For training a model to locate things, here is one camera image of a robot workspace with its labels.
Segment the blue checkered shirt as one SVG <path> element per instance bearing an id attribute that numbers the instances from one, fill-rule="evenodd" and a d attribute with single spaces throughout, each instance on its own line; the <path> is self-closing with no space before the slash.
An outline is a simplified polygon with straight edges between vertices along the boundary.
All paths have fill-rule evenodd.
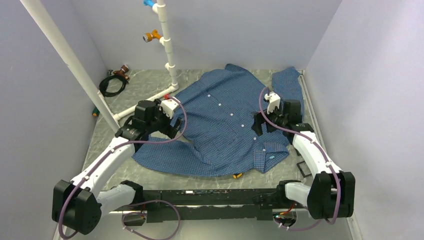
<path id="1" fill-rule="evenodd" d="M 184 109 L 174 117 L 188 120 L 185 141 L 143 145 L 133 159 L 139 165 L 170 174 L 219 177 L 255 169 L 269 171 L 289 156 L 288 139 L 280 130 L 258 136 L 254 115 L 266 109 L 259 101 L 264 84 L 234 64 L 204 73 L 176 95 Z"/>

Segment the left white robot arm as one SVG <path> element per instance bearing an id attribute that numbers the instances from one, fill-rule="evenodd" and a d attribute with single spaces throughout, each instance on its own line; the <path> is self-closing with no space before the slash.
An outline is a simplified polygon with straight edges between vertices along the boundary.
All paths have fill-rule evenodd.
<path id="1" fill-rule="evenodd" d="M 141 146 L 154 144 L 149 140 L 150 134 L 160 132 L 168 136 L 164 144 L 182 136 L 187 119 L 177 118 L 175 124 L 171 124 L 177 109 L 183 110 L 184 107 L 175 97 L 139 101 L 134 114 L 116 131 L 102 154 L 70 181 L 60 180 L 55 185 L 52 220 L 58 223 L 62 239 L 74 236 L 74 233 L 66 235 L 63 227 L 87 235 L 104 215 L 123 206 L 137 210 L 144 204 L 143 186 L 133 181 L 124 180 L 108 191 L 102 190 L 118 168 Z"/>

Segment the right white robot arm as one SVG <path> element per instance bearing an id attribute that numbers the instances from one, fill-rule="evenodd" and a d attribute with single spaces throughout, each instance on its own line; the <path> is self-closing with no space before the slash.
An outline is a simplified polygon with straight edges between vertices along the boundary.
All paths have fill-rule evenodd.
<path id="1" fill-rule="evenodd" d="M 349 218 L 354 213 L 356 179 L 351 172 L 338 167 L 320 145 L 313 127 L 303 122 L 301 103 L 266 94 L 268 106 L 254 115 L 252 130 L 263 134 L 281 130 L 297 154 L 303 158 L 313 178 L 307 185 L 298 180 L 283 180 L 277 186 L 276 203 L 287 208 L 296 202 L 307 207 L 316 220 Z"/>

